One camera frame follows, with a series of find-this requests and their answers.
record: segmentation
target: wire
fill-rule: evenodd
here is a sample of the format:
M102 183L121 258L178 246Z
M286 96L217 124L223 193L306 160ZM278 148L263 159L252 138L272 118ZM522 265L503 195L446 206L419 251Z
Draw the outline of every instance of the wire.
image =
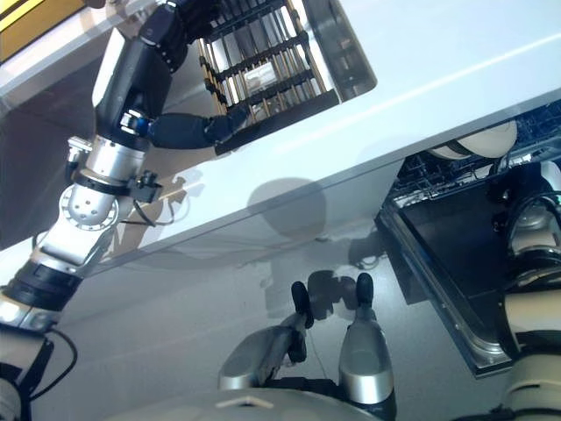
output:
M72 341L71 338L69 338L67 336L66 333L63 333L57 329L51 328L50 332L54 333L55 335L59 336L62 340L64 340L68 347L70 348L70 350L72 351L72 361L70 361L70 364L68 364L68 367L62 372L60 373L60 375L54 379L48 386L46 386L44 389L42 389L40 392L35 393L34 395L31 395L29 397L30 401L34 401L35 399L37 399L38 397L42 397L46 392L48 392L49 390L51 390L54 386L56 386L57 384L59 384L59 382L64 379L68 373L70 373L72 371L72 369L74 368L74 366L76 365L76 362L78 361L78 349L76 348L75 343Z
M125 220L125 221L121 221L122 224L156 226L156 224L144 213L144 211L142 210L140 204L136 199L132 200L132 206L134 206L134 210L142 218L142 221Z
M156 224L144 213L144 211L142 210L142 208L140 207L140 205L136 200L132 201L132 205L134 206L135 211L142 219L144 219L147 225L156 226Z
M316 350L316 342L314 342L314 337L312 336L312 332L308 331L309 333L309 341L312 343L312 349L314 350L314 354L316 355L317 362L319 363L319 367L322 369L323 378L327 379L327 373L325 372L325 367L323 366L322 360L319 358L319 354Z

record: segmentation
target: metal rack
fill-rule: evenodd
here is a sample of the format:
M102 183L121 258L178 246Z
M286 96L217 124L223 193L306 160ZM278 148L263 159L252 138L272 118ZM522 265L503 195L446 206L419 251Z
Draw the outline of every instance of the metal rack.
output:
M458 193L525 162L561 158L561 101L521 114L516 125L515 146L498 160L473 155L447 161L429 153L408 157L389 197L400 207L407 206Z
M327 91L290 0L222 6L213 33L198 45L205 85L222 113L247 103L255 123Z

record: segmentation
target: metal joint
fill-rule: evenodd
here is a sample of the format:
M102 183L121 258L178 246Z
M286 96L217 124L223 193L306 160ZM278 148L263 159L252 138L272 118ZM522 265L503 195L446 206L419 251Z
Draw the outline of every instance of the metal joint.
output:
M27 331L46 332L60 319L59 311L31 307L0 293L0 323Z
M73 136L68 139L68 162L80 162L83 156L88 155L91 152L92 145L91 142L79 138L78 136Z
M121 130L134 136L144 136L148 127L148 119L139 111L128 110L121 117Z

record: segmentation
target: dish rack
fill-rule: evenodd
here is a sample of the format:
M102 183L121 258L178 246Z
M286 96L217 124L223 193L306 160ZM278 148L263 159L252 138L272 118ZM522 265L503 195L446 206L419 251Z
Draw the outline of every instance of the dish rack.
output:
M399 207L453 195L474 183L488 181L509 168L531 161L561 158L561 101L521 114L515 119L518 136L513 148L497 160L472 155L448 161L422 152L409 156L389 198Z
M496 160L408 157L376 220L394 245L392 264L417 279L476 376L511 365L496 331L501 289L512 281L505 240L492 224L504 206L488 200L488 183L517 165L561 158L561 101L515 122L515 145Z
M356 68L367 65L356 54L358 43L346 19L341 18L343 12L336 0L304 2L223 0L222 14L212 23L211 35L197 41L204 84L217 112L225 114L234 106L247 104L251 114L247 127L218 146L217 153L347 99L335 89L344 81L333 81L333 69L336 77L362 80L364 88L354 96L375 85L372 71L363 71L362 79L354 74ZM327 17L325 10L330 11ZM352 59L361 66L349 62L351 50L355 52ZM344 72L341 60L347 61Z

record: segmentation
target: white countertop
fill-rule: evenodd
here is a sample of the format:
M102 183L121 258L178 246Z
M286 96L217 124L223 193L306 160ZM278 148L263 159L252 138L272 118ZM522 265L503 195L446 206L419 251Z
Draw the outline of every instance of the white countertop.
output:
M174 224L138 228L139 247L156 250L259 211L247 207L266 182L331 185L561 97L558 0L340 3L377 87L172 177L196 195L172 204ZM13 273L25 260L13 256L25 249L27 257L28 247L0 253L2 269Z

